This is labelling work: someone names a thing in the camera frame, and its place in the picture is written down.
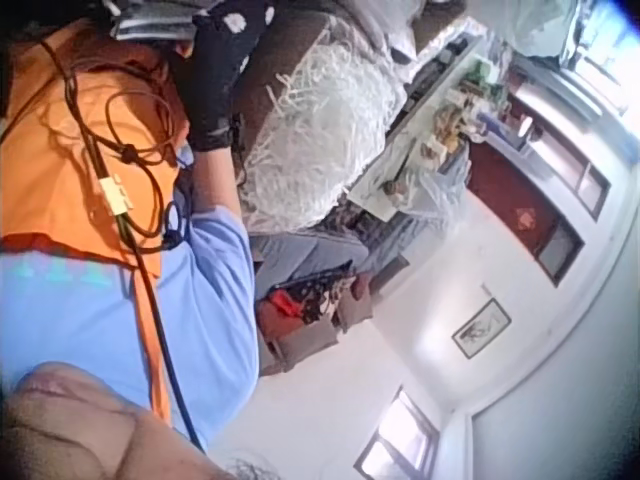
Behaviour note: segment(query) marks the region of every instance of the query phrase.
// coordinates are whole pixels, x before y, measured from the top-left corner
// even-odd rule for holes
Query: white shredded paper
[[[274,109],[245,161],[240,190],[252,233],[322,220],[383,151],[385,132],[406,100],[388,63],[365,58],[356,42],[321,43],[291,77],[276,75],[285,85],[280,98],[269,90]]]

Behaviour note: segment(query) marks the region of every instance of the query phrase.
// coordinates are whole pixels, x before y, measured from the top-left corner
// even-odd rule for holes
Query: framed picture
[[[465,357],[471,359],[489,345],[505,328],[511,324],[511,318],[503,310],[495,298],[476,313],[456,333],[456,342]]]

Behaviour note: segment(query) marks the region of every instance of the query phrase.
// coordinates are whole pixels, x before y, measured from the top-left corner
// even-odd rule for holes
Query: black glove
[[[197,27],[190,58],[170,61],[190,128],[187,141],[196,152],[231,145],[232,92],[274,9],[265,0],[226,0],[194,17]]]

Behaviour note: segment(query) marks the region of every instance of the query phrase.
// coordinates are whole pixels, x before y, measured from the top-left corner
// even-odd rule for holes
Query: cable
[[[185,428],[187,429],[187,433],[189,435],[189,439],[191,443],[193,443],[200,451],[204,452],[202,445],[200,444],[200,440],[198,439],[198,434],[196,433],[195,427],[193,426],[193,422],[191,421],[191,416],[189,415],[189,410],[187,409],[187,405],[182,396],[182,391],[180,390],[180,385],[178,383],[178,377],[176,376],[175,369],[173,367],[173,361],[171,360],[171,355],[169,354],[169,346],[167,345],[167,337],[164,332],[164,326],[162,325],[162,319],[160,318],[160,311],[158,309],[158,303],[156,302],[155,295],[153,293],[153,287],[151,285],[151,280],[149,278],[149,272],[147,271],[147,267],[144,263],[142,255],[136,245],[135,239],[133,238],[133,234],[131,233],[131,229],[129,225],[125,222],[122,222],[121,217],[116,217],[116,221],[118,222],[118,229],[122,229],[122,233],[125,237],[129,237],[131,241],[131,245],[133,246],[133,254],[136,257],[136,261],[138,262],[138,266],[140,267],[140,273],[142,273],[142,281],[144,283],[144,288],[147,291],[147,295],[149,296],[149,301],[151,304],[151,312],[153,314],[153,323],[156,326],[156,332],[158,334],[158,341],[160,342],[160,350],[162,351],[162,356],[164,357],[164,364],[167,368],[167,376],[169,377],[169,383],[171,384],[171,388],[173,390],[173,394],[176,397],[176,403],[178,404],[178,410],[182,415],[182,419],[184,421]]]
[[[93,169],[98,179],[106,179],[110,177],[107,165],[104,161],[104,158],[102,157],[102,154],[99,148],[99,144],[102,144],[106,148],[118,153],[120,155],[122,162],[127,164],[133,163],[144,171],[145,175],[149,178],[149,181],[151,182],[154,196],[157,197],[160,203],[160,208],[158,209],[158,219],[157,219],[156,226],[150,230],[144,229],[139,225],[137,225],[133,221],[131,216],[126,212],[120,215],[116,215],[115,220],[116,220],[116,225],[118,227],[118,232],[120,234],[121,240],[127,247],[129,247],[132,250],[134,257],[136,259],[138,268],[140,269],[140,273],[142,274],[145,290],[149,298],[149,303],[151,305],[153,322],[156,328],[156,333],[158,335],[160,349],[162,351],[164,364],[167,370],[167,376],[169,377],[171,389],[173,390],[176,403],[178,404],[178,410],[180,411],[180,415],[182,416],[182,419],[184,421],[185,428],[189,435],[189,439],[191,440],[191,443],[193,443],[194,446],[196,446],[199,450],[204,452],[202,444],[200,443],[200,440],[196,433],[195,427],[193,426],[191,416],[189,415],[186,402],[184,401],[182,390],[180,389],[180,384],[178,382],[175,368],[173,366],[173,361],[171,359],[171,354],[169,352],[169,346],[167,344],[166,334],[164,331],[164,326],[162,324],[162,318],[160,316],[160,310],[158,308],[158,303],[156,301],[155,294],[153,292],[151,278],[149,276],[149,272],[147,271],[147,267],[145,265],[144,258],[143,258],[144,254],[157,253],[163,250],[171,249],[182,241],[180,230],[181,230],[183,218],[180,215],[180,212],[178,212],[178,230],[176,231],[168,228],[170,209],[177,208],[177,206],[175,202],[169,202],[169,204],[167,205],[167,208],[164,208],[163,206],[164,199],[162,197],[162,191],[161,191],[160,185],[158,184],[158,181],[156,180],[156,178],[153,176],[152,172],[149,170],[149,166],[158,165],[164,160],[161,159],[159,162],[146,162],[140,156],[141,154],[160,152],[161,150],[165,150],[166,152],[166,149],[171,147],[171,140],[175,131],[175,126],[171,121],[173,119],[171,108],[169,104],[166,102],[166,100],[164,100],[164,98],[162,98],[160,95],[162,88],[155,82],[155,80],[150,75],[148,75],[146,72],[144,72],[140,68],[130,66],[130,65],[114,64],[112,62],[104,61],[99,58],[85,58],[73,64],[69,68],[69,71],[67,71],[62,66],[62,63],[60,62],[60,59],[58,58],[55,51],[51,48],[51,46],[45,40],[41,38],[34,38],[34,40],[36,40],[42,46],[42,48],[44,48],[44,50],[47,52],[49,57],[51,57],[51,60],[53,61],[56,67],[56,70],[58,70],[58,72],[63,78],[65,102],[67,104],[69,112],[71,113],[71,116],[78,124],[78,127],[80,129],[80,134],[82,136],[82,140],[87,149],[87,154],[91,160],[91,164],[93,166]],[[87,126],[86,123],[84,122],[82,118],[82,114],[80,112],[80,107],[78,104],[79,89],[78,89],[78,81],[77,81],[75,70],[80,66],[86,67],[91,63],[95,63],[93,67],[94,71],[96,68],[118,70],[128,75],[132,75],[138,79],[141,79],[147,82],[152,88],[156,89],[156,92],[154,93],[145,92],[142,90],[129,90],[129,91],[125,90],[125,91],[117,92],[107,100],[105,104],[105,116],[106,116],[106,121],[107,121],[109,131],[113,135],[113,138],[115,141],[111,141],[93,132],[91,128]],[[47,82],[45,82],[45,84],[41,88],[39,88],[38,91],[34,95],[32,95],[29,98],[29,100],[27,100],[27,102],[25,102],[25,104],[18,110],[16,116],[11,120],[11,122],[3,132],[2,136],[0,137],[0,145],[6,140],[6,138],[9,136],[11,131],[15,128],[15,126],[19,123],[21,118],[30,108],[30,106],[33,105],[35,100],[45,91],[45,89],[53,82],[53,80],[55,80],[55,78],[56,77],[54,76],[51,79],[49,79]],[[124,95],[138,95],[138,96],[144,95],[144,96],[147,96],[148,98],[153,99],[156,102],[156,105],[160,105],[164,107],[164,111],[167,114],[166,118],[169,120],[168,126],[167,126],[168,128],[166,128],[166,132],[165,132],[167,135],[164,141],[152,147],[140,149],[140,150],[136,149],[133,145],[124,144],[122,142],[122,140],[120,139],[120,137],[118,136],[114,128],[113,122],[111,121],[110,106],[113,100],[115,100],[116,98],[122,97]],[[138,233],[139,235],[145,238],[156,238],[161,234],[163,226],[165,228],[165,233],[173,234],[173,237],[169,235],[168,241],[163,240],[162,244],[159,247],[144,248],[139,246],[136,243],[136,239],[133,235],[133,231],[135,231],[136,233]]]

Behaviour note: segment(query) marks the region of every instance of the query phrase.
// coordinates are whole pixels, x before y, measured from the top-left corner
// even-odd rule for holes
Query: red object
[[[266,342],[274,342],[305,326],[302,318],[282,313],[270,300],[258,304],[258,327]]]
[[[293,300],[286,290],[276,290],[269,295],[269,301],[288,317],[302,317],[303,305]]]

